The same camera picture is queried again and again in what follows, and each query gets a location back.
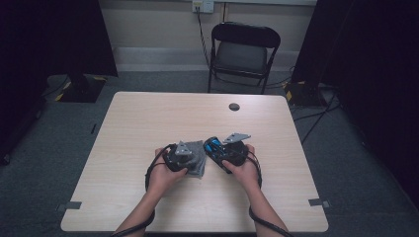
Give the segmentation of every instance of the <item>wall outlet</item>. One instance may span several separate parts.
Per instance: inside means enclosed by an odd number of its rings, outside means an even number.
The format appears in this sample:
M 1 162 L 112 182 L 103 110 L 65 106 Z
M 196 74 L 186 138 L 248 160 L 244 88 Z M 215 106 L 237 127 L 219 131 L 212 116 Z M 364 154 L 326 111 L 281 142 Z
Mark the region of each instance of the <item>wall outlet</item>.
M 192 1 L 192 12 L 197 12 L 200 9 L 200 13 L 213 13 L 213 0 L 204 1 Z

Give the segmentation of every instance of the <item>carpeted floor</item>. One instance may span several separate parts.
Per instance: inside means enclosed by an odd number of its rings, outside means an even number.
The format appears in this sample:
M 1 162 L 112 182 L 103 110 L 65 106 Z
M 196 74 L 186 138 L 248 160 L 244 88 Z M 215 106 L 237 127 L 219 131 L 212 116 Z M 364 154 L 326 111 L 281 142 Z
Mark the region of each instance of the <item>carpeted floor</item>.
M 289 76 L 288 72 L 273 72 L 266 94 L 284 95 L 275 83 Z M 50 77 L 45 93 L 59 88 L 64 80 L 65 76 Z M 0 167 L 0 236 L 108 236 L 63 232 L 63 212 L 56 207 L 71 199 L 112 97 L 118 91 L 205 93 L 207 82 L 205 71 L 120 72 L 119 78 L 109 78 L 95 104 L 56 102 L 59 90 L 47 95 L 42 116 L 11 153 L 11 164 Z M 213 86 L 213 93 L 260 92 L 260 88 L 222 82 Z M 330 101 L 334 91 L 323 93 Z M 331 103 L 336 109 L 326 113 L 309 135 L 318 116 L 298 118 L 323 109 L 291 107 L 319 195 L 331 204 L 325 208 L 328 231 L 294 236 L 418 236 L 418 211 L 387 169 L 363 146 L 360 132 L 338 100 L 334 98 Z

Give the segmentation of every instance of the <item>black round hole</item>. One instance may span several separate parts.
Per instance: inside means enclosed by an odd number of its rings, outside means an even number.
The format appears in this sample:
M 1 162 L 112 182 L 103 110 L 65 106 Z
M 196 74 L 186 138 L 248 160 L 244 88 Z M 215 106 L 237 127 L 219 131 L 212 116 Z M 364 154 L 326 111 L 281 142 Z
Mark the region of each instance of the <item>black round hole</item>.
M 229 107 L 232 111 L 238 111 L 238 110 L 240 110 L 240 106 L 239 106 L 238 104 L 235 104 L 235 103 L 231 103 L 228 107 Z

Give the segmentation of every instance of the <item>light wood tabletop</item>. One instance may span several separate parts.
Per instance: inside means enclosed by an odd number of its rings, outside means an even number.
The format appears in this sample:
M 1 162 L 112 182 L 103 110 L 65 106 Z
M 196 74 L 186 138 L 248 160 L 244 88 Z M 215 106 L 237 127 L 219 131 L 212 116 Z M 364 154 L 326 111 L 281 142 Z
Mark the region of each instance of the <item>light wood tabletop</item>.
M 231 103 L 240 106 L 234 112 Z M 287 101 L 281 96 L 115 94 L 71 201 L 64 231 L 114 231 L 145 193 L 154 150 L 180 140 L 250 134 L 262 191 L 291 232 L 323 232 L 328 223 Z M 149 232 L 254 232 L 246 194 L 209 157 L 202 178 L 186 177 L 156 207 Z

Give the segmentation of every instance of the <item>person's right arm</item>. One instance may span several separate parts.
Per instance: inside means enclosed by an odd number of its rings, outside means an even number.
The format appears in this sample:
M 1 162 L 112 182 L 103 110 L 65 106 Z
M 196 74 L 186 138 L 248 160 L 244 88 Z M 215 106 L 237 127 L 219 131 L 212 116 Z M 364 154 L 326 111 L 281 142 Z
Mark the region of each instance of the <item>person's right arm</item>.
M 249 148 L 251 153 L 255 154 L 255 148 L 253 146 L 246 146 Z M 250 152 L 249 157 L 255 159 L 255 157 Z M 285 231 L 288 231 L 287 226 L 280 219 L 280 217 L 277 215 L 277 213 L 274 211 L 262 193 L 258 184 L 258 173 L 255 165 L 249 160 L 246 160 L 242 166 L 234 166 L 225 160 L 222 161 L 222 164 L 233 173 L 234 177 L 243 187 L 247 197 L 249 198 L 253 213 L 259 218 L 271 222 L 281 227 Z M 255 227 L 258 237 L 283 236 L 282 234 L 277 233 L 256 221 Z

